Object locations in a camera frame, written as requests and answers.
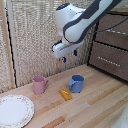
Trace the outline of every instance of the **countertop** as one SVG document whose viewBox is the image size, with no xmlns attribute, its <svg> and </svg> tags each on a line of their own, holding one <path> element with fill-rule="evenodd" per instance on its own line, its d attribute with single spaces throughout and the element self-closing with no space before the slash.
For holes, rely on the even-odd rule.
<svg viewBox="0 0 128 128">
<path fill-rule="evenodd" d="M 68 87 L 75 74 L 85 78 L 80 93 L 71 93 Z M 48 79 L 43 94 L 35 94 L 32 83 L 0 94 L 24 95 L 33 101 L 35 114 L 24 128 L 111 128 L 128 102 L 127 84 L 86 65 Z M 67 89 L 73 99 L 65 101 L 60 89 Z"/>
<path fill-rule="evenodd" d="M 120 14 L 120 15 L 128 15 L 128 8 L 113 8 L 109 13 L 111 13 L 111 14 Z"/>
</svg>

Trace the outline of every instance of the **yellow object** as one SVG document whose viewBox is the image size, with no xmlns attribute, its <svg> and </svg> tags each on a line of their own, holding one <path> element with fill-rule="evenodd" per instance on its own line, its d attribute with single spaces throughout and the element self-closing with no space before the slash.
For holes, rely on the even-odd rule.
<svg viewBox="0 0 128 128">
<path fill-rule="evenodd" d="M 72 99 L 71 94 L 70 94 L 66 89 L 59 90 L 59 93 L 61 94 L 61 96 L 62 96 L 65 100 L 70 100 L 70 99 Z"/>
</svg>

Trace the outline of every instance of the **mug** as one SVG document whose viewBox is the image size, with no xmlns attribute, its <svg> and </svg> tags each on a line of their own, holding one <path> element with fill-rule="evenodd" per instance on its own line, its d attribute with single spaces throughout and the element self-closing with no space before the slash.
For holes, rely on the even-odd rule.
<svg viewBox="0 0 128 128">
<path fill-rule="evenodd" d="M 36 94 L 41 94 L 45 91 L 48 85 L 48 80 L 43 76 L 35 76 L 33 78 L 33 91 Z"/>
<path fill-rule="evenodd" d="M 69 81 L 69 88 L 71 92 L 80 93 L 82 90 L 84 78 L 80 75 L 72 76 L 71 80 Z"/>
</svg>

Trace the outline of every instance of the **plate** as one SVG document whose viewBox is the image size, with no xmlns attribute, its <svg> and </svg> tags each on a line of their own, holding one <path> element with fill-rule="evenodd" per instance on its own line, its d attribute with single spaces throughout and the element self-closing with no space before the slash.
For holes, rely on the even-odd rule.
<svg viewBox="0 0 128 128">
<path fill-rule="evenodd" d="M 33 102 L 23 95 L 0 98 L 0 128 L 21 128 L 34 115 Z"/>
</svg>

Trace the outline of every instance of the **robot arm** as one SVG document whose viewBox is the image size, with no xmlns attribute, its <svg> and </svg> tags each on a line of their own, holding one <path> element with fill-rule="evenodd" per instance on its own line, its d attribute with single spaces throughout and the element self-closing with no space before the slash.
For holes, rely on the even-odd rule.
<svg viewBox="0 0 128 128">
<path fill-rule="evenodd" d="M 82 45 L 87 31 L 121 1 L 95 0 L 87 9 L 70 3 L 59 6 L 55 16 L 62 41 L 53 46 L 55 57 L 60 58 Z"/>
<path fill-rule="evenodd" d="M 121 0 L 95 0 L 78 18 L 65 24 L 63 35 L 70 43 L 80 43 L 87 31 Z"/>
</svg>

